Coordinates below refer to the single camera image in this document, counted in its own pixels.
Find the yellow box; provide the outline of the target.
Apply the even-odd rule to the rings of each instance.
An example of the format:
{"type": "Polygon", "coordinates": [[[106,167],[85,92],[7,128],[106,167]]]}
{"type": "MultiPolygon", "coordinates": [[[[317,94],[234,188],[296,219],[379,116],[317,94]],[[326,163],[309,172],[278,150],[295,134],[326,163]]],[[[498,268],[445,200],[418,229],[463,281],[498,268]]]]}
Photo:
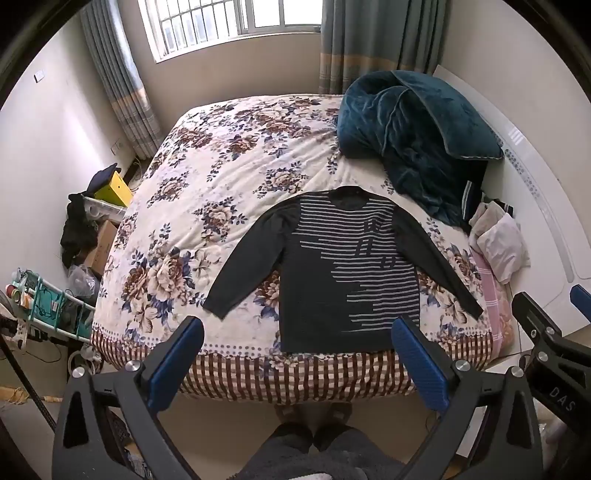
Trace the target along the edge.
{"type": "Polygon", "coordinates": [[[118,172],[114,172],[110,181],[93,194],[100,200],[119,207],[128,207],[133,193],[118,172]]]}

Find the navy cloth on box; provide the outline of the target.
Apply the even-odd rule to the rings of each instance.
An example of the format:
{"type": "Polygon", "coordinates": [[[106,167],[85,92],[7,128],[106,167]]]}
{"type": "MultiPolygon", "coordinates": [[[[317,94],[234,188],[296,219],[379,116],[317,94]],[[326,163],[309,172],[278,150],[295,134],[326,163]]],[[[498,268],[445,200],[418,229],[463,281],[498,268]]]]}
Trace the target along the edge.
{"type": "Polygon", "coordinates": [[[116,163],[113,163],[103,170],[98,171],[91,178],[84,195],[87,197],[93,197],[96,192],[111,182],[111,179],[115,173],[119,173],[120,171],[121,168],[116,163]]]}

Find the pink striped sheet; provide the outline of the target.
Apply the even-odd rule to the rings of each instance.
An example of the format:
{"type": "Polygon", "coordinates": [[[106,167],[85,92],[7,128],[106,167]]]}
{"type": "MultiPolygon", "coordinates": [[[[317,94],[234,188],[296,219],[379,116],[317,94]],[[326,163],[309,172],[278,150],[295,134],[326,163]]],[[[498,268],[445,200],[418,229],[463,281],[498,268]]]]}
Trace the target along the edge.
{"type": "Polygon", "coordinates": [[[496,360],[509,354],[515,340],[510,299],[505,286],[497,281],[484,257],[474,249],[471,253],[481,277],[492,332],[492,359],[496,360]]]}

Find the black clothes on box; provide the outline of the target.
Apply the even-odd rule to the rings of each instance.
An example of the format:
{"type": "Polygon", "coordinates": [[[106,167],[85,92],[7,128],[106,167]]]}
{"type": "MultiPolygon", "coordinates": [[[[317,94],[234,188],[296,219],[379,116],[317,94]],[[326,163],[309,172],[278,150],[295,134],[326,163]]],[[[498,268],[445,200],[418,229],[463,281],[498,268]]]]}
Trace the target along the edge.
{"type": "Polygon", "coordinates": [[[98,241],[97,226],[86,216],[84,195],[70,194],[68,201],[60,240],[61,261],[65,269],[83,262],[98,241]]]}

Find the left grey curtain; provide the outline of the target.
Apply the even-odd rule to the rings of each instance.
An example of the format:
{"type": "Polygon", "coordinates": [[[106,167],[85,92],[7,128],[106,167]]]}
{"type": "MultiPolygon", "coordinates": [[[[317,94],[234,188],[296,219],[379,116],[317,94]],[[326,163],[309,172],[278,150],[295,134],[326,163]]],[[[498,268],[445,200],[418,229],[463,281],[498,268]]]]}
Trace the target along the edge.
{"type": "Polygon", "coordinates": [[[163,136],[133,59],[116,1],[91,1],[82,31],[113,112],[136,156],[151,159],[163,136]]]}

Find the white headboard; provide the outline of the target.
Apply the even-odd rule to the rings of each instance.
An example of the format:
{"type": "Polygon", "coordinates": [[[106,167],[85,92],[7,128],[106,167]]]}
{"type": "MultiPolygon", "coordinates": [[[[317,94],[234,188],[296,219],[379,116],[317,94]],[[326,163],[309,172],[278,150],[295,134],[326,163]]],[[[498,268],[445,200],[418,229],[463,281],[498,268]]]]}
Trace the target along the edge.
{"type": "Polygon", "coordinates": [[[589,325],[570,302],[571,288],[590,287],[590,243],[570,200],[542,156],[492,102],[446,68],[435,76],[458,90],[500,139],[504,159],[488,166],[483,189],[514,208],[531,265],[516,273],[513,293],[527,292],[564,335],[589,325]]]}

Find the person's dark trouser legs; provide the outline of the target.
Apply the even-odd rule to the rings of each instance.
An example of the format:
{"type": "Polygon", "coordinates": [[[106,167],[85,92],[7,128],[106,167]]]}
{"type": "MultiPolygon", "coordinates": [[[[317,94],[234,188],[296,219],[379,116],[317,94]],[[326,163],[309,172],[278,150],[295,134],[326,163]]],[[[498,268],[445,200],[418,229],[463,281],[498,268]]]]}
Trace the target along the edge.
{"type": "Polygon", "coordinates": [[[359,429],[286,422],[273,431],[235,479],[394,479],[405,464],[384,452],[359,429]]]}

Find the barred window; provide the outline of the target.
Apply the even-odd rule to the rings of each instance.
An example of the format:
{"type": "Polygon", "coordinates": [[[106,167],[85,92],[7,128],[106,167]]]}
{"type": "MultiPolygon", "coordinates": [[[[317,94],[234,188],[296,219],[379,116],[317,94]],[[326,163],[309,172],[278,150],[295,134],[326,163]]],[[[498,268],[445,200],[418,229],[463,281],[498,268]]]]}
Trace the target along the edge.
{"type": "Polygon", "coordinates": [[[318,33],[318,0],[153,0],[138,3],[154,61],[264,35],[318,33]]]}

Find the teal velvet quilt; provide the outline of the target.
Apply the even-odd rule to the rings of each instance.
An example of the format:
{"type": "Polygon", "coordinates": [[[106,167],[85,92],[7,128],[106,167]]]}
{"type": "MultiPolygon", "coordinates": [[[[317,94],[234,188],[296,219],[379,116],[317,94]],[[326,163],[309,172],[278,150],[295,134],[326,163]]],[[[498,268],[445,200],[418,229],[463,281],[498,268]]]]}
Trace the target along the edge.
{"type": "Polygon", "coordinates": [[[356,79],[339,107],[339,149],[380,160],[391,184],[428,215],[470,231],[488,165],[504,154],[472,104],[447,82],[405,70],[356,79]]]}

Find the white beige clothes pile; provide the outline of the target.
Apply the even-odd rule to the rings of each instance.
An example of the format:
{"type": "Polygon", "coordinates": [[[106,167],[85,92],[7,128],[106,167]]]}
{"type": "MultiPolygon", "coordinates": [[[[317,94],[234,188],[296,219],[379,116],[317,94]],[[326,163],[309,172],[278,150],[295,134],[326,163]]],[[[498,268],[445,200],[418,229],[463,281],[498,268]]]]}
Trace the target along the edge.
{"type": "Polygon", "coordinates": [[[496,202],[481,202],[469,221],[469,243],[491,267],[501,284],[531,266],[521,228],[515,219],[496,202]]]}

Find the teal utility cart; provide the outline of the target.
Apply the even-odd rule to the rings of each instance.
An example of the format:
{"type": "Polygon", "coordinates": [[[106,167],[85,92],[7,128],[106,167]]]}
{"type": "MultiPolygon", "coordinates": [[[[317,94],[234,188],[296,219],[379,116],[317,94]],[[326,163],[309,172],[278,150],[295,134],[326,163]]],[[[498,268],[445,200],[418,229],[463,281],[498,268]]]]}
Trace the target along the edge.
{"type": "Polygon", "coordinates": [[[95,308],[31,270],[18,269],[6,295],[25,325],[58,337],[89,343],[95,308]]]}

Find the grey curtain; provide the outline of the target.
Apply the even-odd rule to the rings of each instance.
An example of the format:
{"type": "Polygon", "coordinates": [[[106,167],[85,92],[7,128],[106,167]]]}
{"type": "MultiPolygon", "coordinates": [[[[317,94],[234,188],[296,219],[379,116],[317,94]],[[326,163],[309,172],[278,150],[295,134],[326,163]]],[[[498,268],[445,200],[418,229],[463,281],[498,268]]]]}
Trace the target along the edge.
{"type": "Polygon", "coordinates": [[[318,90],[345,93],[383,70],[431,74],[447,27],[445,0],[332,0],[322,3],[318,90]]]}
{"type": "Polygon", "coordinates": [[[136,156],[151,159],[163,136],[133,59],[116,1],[91,1],[82,31],[113,112],[136,156]]]}

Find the cardboard box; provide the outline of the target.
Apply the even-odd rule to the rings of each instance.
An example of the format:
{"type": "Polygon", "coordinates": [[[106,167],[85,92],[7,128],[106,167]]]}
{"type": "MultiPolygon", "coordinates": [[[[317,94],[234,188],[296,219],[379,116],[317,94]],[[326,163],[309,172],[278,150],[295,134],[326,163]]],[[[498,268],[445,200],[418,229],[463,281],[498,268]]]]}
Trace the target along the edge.
{"type": "Polygon", "coordinates": [[[117,233],[117,226],[110,220],[105,220],[99,227],[97,245],[84,260],[84,265],[96,276],[104,273],[109,252],[117,233]]]}

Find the right grey curtain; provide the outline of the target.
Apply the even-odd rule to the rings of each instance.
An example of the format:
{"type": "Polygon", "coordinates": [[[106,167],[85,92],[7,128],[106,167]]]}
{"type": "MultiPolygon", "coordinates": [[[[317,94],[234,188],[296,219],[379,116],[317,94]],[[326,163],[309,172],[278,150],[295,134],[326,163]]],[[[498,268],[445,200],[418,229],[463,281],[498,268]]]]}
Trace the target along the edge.
{"type": "Polygon", "coordinates": [[[447,27],[445,0],[332,0],[322,3],[318,90],[345,93],[383,70],[431,74],[447,27]]]}

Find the black grey striped sweater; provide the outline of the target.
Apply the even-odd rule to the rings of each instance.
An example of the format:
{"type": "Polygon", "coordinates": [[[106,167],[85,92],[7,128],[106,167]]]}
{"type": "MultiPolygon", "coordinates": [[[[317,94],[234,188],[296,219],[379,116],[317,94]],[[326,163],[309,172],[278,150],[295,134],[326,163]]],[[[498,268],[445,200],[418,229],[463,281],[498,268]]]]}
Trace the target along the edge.
{"type": "Polygon", "coordinates": [[[354,186],[304,193],[264,212],[225,261],[204,309],[224,318],[273,272],[288,354],[391,348],[394,320],[420,320],[419,273],[473,318],[483,313],[407,210],[354,186]]]}

